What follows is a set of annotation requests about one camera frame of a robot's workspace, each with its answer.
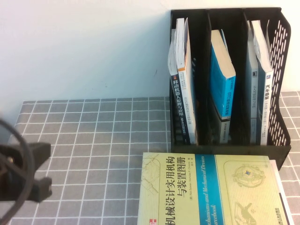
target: black clamp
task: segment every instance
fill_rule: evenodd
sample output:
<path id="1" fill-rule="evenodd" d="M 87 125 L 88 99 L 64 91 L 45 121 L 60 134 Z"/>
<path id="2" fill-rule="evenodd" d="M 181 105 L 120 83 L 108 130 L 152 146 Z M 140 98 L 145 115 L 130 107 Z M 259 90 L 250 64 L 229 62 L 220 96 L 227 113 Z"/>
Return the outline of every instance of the black clamp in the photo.
<path id="1" fill-rule="evenodd" d="M 35 161 L 35 171 L 51 156 L 51 144 L 29 143 Z M 24 188 L 27 165 L 18 145 L 0 145 L 0 202 L 16 201 Z M 52 195 L 52 179 L 34 180 L 27 200 L 37 203 Z"/>

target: red logo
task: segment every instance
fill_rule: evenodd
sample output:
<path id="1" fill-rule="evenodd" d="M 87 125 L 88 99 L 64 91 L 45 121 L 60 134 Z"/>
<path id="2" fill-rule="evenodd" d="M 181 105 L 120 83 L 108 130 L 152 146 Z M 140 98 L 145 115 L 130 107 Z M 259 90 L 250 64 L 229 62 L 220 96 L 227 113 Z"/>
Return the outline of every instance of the red logo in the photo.
<path id="1" fill-rule="evenodd" d="M 157 225 L 156 224 L 156 219 L 150 219 L 149 225 Z"/>

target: perforated side panel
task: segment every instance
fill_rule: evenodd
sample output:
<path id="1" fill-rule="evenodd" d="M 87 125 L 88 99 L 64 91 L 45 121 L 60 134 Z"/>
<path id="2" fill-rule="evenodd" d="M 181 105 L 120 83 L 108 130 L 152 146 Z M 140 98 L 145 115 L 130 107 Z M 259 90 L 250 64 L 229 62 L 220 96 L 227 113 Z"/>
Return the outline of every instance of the perforated side panel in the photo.
<path id="1" fill-rule="evenodd" d="M 273 41 L 270 41 L 271 64 L 274 69 L 274 76 L 272 83 L 268 144 L 277 146 L 290 145 L 291 139 L 279 109 L 279 95 L 290 42 L 291 28 L 281 14 L 278 24 L 273 28 L 272 33 L 270 33 L 270 30 L 268 31 L 270 37 L 274 35 Z"/>

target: white wall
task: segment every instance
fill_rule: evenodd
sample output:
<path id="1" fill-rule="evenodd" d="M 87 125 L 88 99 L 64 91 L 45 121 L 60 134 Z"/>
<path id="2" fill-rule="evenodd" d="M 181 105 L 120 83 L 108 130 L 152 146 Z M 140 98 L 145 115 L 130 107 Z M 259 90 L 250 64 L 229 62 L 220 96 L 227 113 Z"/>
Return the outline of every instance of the white wall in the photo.
<path id="1" fill-rule="evenodd" d="M 283 89 L 300 90 L 289 1 L 1 0 L 0 113 L 15 123 L 24 100 L 167 96 L 177 8 L 281 6 L 294 27 Z"/>

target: book spine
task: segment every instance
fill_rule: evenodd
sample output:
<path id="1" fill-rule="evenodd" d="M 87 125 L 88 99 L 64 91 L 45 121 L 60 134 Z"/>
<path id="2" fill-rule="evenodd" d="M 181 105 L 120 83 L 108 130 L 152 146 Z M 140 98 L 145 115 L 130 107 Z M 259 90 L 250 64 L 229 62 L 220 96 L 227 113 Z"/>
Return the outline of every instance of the book spine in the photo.
<path id="1" fill-rule="evenodd" d="M 251 79 L 251 118 L 257 117 L 257 86 L 258 86 L 258 69 L 252 71 Z"/>
<path id="2" fill-rule="evenodd" d="M 221 122 L 220 144 L 228 143 L 230 121 Z"/>
<path id="3" fill-rule="evenodd" d="M 179 115 L 182 139 L 185 144 L 190 144 L 186 113 L 185 113 L 185 109 L 184 109 L 182 91 L 181 91 L 178 74 L 171 76 L 171 83 L 172 83 L 172 89 L 173 89 L 174 98 L 175 98 L 175 104 L 176 104 L 177 112 Z"/>
<path id="4" fill-rule="evenodd" d="M 258 69 L 252 71 L 251 76 L 251 110 L 250 110 L 250 143 L 256 143 Z"/>
<path id="5" fill-rule="evenodd" d="M 267 145 L 273 71 L 266 73 L 262 105 L 261 145 Z"/>
<path id="6" fill-rule="evenodd" d="M 225 92 L 223 93 L 222 119 L 228 119 L 231 117 L 231 111 L 233 107 L 234 86 L 235 86 L 235 76 L 225 81 Z"/>
<path id="7" fill-rule="evenodd" d="M 187 122 L 188 135 L 191 144 L 196 144 L 196 135 L 195 135 L 195 117 L 193 115 L 193 101 L 189 92 L 191 88 L 186 78 L 186 71 L 178 71 L 179 81 L 182 92 L 183 105 L 185 110 L 185 118 Z"/>
<path id="8" fill-rule="evenodd" d="M 250 119 L 250 144 L 256 143 L 256 118 Z"/>

